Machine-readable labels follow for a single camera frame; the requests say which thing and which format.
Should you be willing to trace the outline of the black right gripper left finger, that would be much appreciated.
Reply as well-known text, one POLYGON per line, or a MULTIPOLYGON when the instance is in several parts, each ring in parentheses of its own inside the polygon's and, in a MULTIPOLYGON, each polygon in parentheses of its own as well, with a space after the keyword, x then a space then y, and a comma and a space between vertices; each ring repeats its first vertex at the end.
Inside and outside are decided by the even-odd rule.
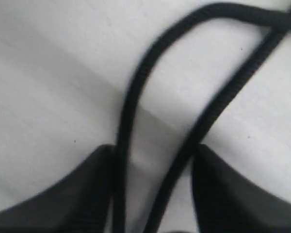
POLYGON ((0 233, 104 232, 113 161, 113 146, 98 147, 50 188, 0 211, 0 233))

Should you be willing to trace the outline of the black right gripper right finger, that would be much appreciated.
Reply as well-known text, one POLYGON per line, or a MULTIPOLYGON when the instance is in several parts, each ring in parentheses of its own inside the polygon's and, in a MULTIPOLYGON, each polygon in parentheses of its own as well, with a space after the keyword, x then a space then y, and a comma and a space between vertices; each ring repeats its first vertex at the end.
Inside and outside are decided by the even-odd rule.
POLYGON ((192 192, 201 233, 291 233, 291 204, 249 181, 203 144, 194 154, 192 192))

